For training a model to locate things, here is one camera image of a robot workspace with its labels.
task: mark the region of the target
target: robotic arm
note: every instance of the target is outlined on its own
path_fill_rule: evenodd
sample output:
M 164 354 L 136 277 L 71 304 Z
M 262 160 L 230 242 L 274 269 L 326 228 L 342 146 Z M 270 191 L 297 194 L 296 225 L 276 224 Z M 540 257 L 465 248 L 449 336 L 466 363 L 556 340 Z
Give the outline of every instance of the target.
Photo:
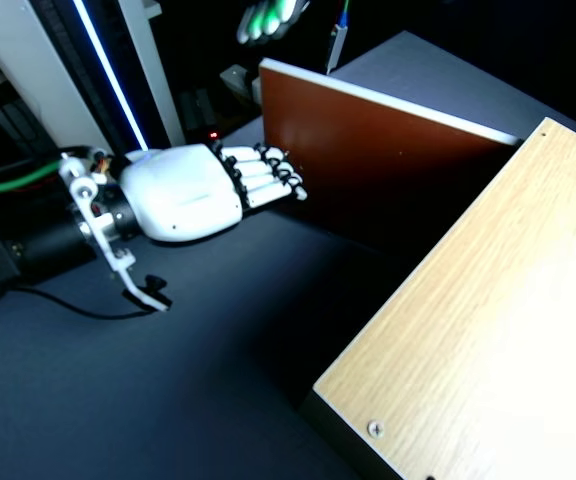
M 237 224 L 249 210 L 285 197 L 307 197 L 302 178 L 286 153 L 275 147 L 190 145 L 126 157 L 131 163 L 117 184 L 108 185 L 105 175 L 90 173 L 86 158 L 65 153 L 59 176 L 76 207 L 79 221 L 74 228 L 82 241 L 98 247 L 127 296 L 148 310 L 165 311 L 171 302 L 159 292 L 161 282 L 152 280 L 156 277 L 147 279 L 144 288 L 135 285 L 129 268 L 136 259 L 128 249 L 113 248 L 113 241 L 137 233 L 159 242 L 198 240 Z M 23 271 L 16 273 L 16 280 L 23 280 Z

